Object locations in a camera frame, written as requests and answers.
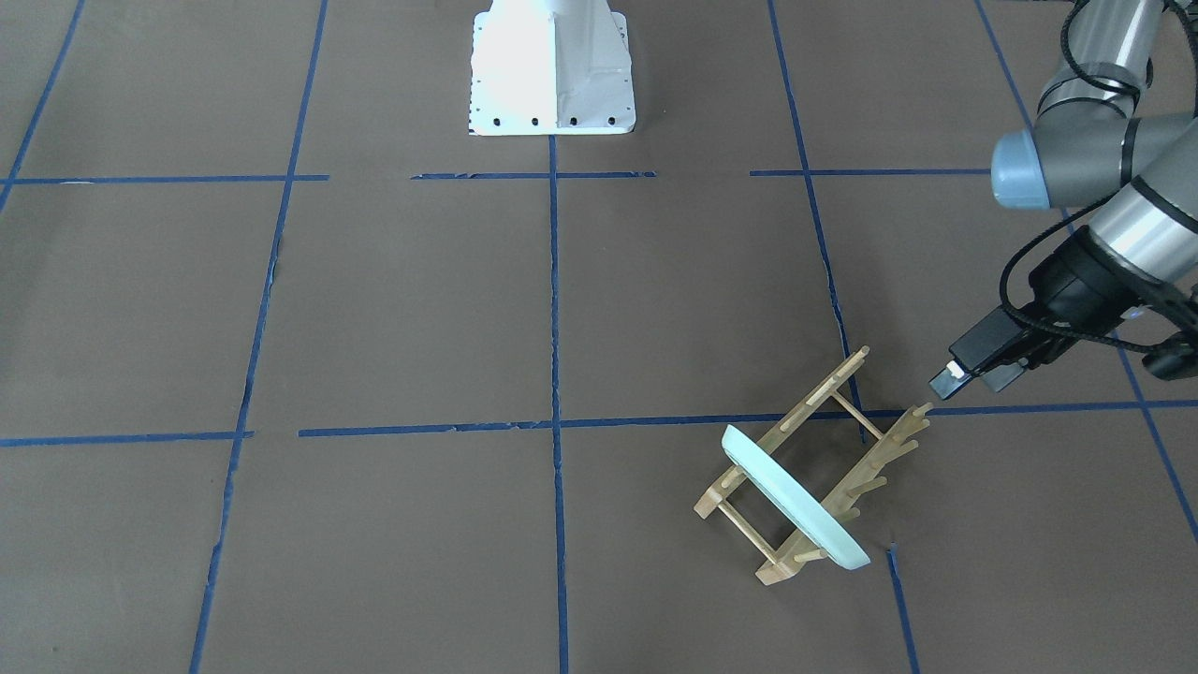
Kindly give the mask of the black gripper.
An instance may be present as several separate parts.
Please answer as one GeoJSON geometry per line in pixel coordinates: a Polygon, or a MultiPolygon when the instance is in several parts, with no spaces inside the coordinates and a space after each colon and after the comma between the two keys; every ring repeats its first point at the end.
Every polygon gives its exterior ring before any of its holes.
{"type": "MultiPolygon", "coordinates": [[[[1030,318],[1107,340],[1124,323],[1125,312],[1140,303],[1131,278],[1090,227],[1079,227],[1031,269],[1030,318]]],[[[1024,338],[1024,326],[1004,310],[992,310],[950,345],[950,362],[928,387],[942,401],[975,379],[1000,393],[1028,370],[1028,362],[1022,362],[1024,338]]]]}

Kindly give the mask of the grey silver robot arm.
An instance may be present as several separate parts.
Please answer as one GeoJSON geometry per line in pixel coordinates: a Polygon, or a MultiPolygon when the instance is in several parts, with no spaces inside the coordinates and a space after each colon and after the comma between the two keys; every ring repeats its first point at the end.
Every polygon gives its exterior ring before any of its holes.
{"type": "Polygon", "coordinates": [[[1087,215],[1030,272],[1031,302],[1000,304],[950,346],[931,379],[942,400],[974,379],[1002,391],[1081,341],[1137,351],[1157,379],[1194,377],[1194,293],[1176,283],[1197,259],[1194,114],[1140,116],[1164,14],[1194,44],[1193,1],[1077,1],[1059,34],[1061,65],[1030,129],[992,156],[998,204],[1087,215]]]}

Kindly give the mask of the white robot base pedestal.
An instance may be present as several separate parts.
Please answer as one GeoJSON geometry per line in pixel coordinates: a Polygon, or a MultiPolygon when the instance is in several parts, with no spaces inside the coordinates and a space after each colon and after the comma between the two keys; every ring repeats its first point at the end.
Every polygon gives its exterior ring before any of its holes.
{"type": "Polygon", "coordinates": [[[607,1],[494,1],[472,26],[472,136],[600,136],[637,123],[627,17],[607,1]]]}

